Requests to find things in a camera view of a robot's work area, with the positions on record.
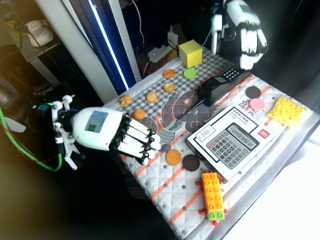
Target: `robotic hand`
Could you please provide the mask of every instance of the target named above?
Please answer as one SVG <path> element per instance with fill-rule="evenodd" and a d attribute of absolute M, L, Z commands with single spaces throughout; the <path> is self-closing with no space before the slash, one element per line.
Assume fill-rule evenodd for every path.
<path fill-rule="evenodd" d="M 219 54 L 224 44 L 231 44 L 228 49 L 235 49 L 233 54 L 242 69 L 252 69 L 267 51 L 260 20 L 243 0 L 223 0 L 220 6 L 216 3 L 211 24 L 212 53 Z"/>
<path fill-rule="evenodd" d="M 79 154 L 75 142 L 97 150 L 116 151 L 147 165 L 161 148 L 160 137 L 129 114 L 107 107 L 70 109 L 72 97 L 52 103 L 52 124 L 59 153 L 65 150 L 65 161 L 76 170 L 71 154 Z"/>

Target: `pink disc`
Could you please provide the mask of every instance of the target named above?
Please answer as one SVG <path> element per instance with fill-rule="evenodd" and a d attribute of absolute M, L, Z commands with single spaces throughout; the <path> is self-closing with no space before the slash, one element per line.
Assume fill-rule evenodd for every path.
<path fill-rule="evenodd" d="M 261 111 L 265 108 L 265 102 L 260 98 L 251 99 L 249 103 L 250 108 L 255 111 Z"/>

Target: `calculator keypad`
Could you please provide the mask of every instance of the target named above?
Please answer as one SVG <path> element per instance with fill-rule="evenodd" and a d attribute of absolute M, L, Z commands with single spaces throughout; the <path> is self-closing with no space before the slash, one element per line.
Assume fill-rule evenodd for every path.
<path fill-rule="evenodd" d="M 249 149 L 226 130 L 206 146 L 230 169 L 233 169 L 250 153 Z"/>

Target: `deli logo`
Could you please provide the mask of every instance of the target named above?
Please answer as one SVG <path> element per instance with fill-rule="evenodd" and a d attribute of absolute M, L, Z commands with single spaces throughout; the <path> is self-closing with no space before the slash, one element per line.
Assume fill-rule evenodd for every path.
<path fill-rule="evenodd" d="M 258 132 L 258 134 L 263 137 L 264 139 L 266 139 L 270 133 L 268 133 L 266 130 L 262 129 L 260 132 Z"/>

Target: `led light strip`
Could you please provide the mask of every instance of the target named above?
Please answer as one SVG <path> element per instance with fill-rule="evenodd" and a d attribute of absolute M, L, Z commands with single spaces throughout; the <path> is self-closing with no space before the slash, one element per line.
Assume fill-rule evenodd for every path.
<path fill-rule="evenodd" d="M 123 74 L 122 71 L 121 71 L 121 68 L 120 68 L 120 66 L 119 66 L 119 63 L 118 63 L 118 60 L 117 60 L 116 55 L 115 55 L 115 53 L 114 53 L 114 50 L 112 49 L 112 46 L 111 46 L 111 44 L 110 44 L 109 38 L 108 38 L 108 36 L 107 36 L 107 33 L 106 33 L 106 31 L 105 31 L 105 29 L 104 29 L 104 26 L 102 25 L 102 22 L 101 22 L 101 20 L 100 20 L 99 14 L 98 14 L 96 8 L 94 7 L 93 3 L 91 2 L 91 0 L 88 0 L 88 2 L 89 2 L 89 4 L 90 4 L 91 10 L 92 10 L 92 12 L 93 12 L 93 14 L 94 14 L 95 20 L 96 20 L 96 22 L 98 23 L 99 28 L 100 28 L 100 30 L 101 30 L 101 32 L 102 32 L 102 35 L 103 35 L 104 40 L 105 40 L 105 43 L 106 43 L 106 45 L 107 45 L 108 48 L 109 48 L 109 51 L 110 51 L 110 53 L 111 53 L 111 56 L 112 56 L 112 58 L 113 58 L 113 60 L 114 60 L 114 63 L 115 63 L 115 65 L 116 65 L 116 68 L 118 69 L 118 71 L 119 71 L 119 73 L 120 73 L 120 76 L 121 76 L 122 82 L 123 82 L 123 84 L 124 84 L 124 86 L 125 86 L 125 89 L 126 89 L 126 90 L 129 90 L 128 84 L 127 84 L 126 79 L 125 79 L 125 76 L 124 76 L 124 74 Z"/>

